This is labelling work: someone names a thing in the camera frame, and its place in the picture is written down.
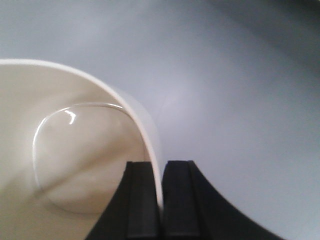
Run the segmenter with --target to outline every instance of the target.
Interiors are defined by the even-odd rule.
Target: gray surface
[[[264,1],[1,1],[0,58],[66,64],[135,97],[167,160],[236,207],[320,238],[320,35]]]

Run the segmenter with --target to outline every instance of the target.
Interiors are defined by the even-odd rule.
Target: white bowl
[[[42,161],[38,153],[44,149],[41,141],[48,139],[44,138],[48,136],[41,132],[41,124],[45,122],[46,117],[57,111],[78,104],[98,103],[119,106],[117,108],[121,108],[122,113],[133,121],[132,128],[136,128],[142,136],[145,150],[142,161],[152,163],[157,201],[162,208],[158,135],[152,119],[134,99],[123,92],[118,94],[111,87],[85,72],[47,61],[0,60],[0,79],[0,239],[83,239],[98,219],[99,213],[96,212],[100,212],[101,206],[95,205],[95,199],[92,201],[93,209],[88,208],[90,201],[82,203],[79,201],[78,204],[77,199],[72,199],[71,203],[65,204],[64,200],[70,197],[72,184],[53,193],[46,191],[42,185],[46,176],[55,176],[57,169],[60,169],[54,169],[56,166],[68,162],[68,158],[63,153],[72,148],[75,143],[78,144],[81,136],[64,144],[58,140],[52,140],[52,143],[57,144],[54,149],[61,149],[61,151],[52,152],[52,148],[47,155],[50,158],[45,157]],[[92,132],[86,128],[83,130],[86,134]],[[93,139],[87,141],[89,150],[94,143],[96,142]],[[70,160],[72,159],[73,163],[76,163],[76,159],[71,156]],[[51,165],[52,160],[59,164]],[[108,181],[117,185],[125,162],[130,160],[126,156],[117,158],[116,161],[120,164],[110,166],[111,170],[104,165],[107,168],[106,171],[113,173]],[[88,172],[81,181],[87,178]],[[89,183],[89,187],[81,194],[90,195],[92,193],[90,190],[95,187],[90,184],[94,183],[97,183],[97,180]],[[112,195],[114,190],[113,186],[109,194]],[[79,209],[82,207],[87,209],[80,213]]]

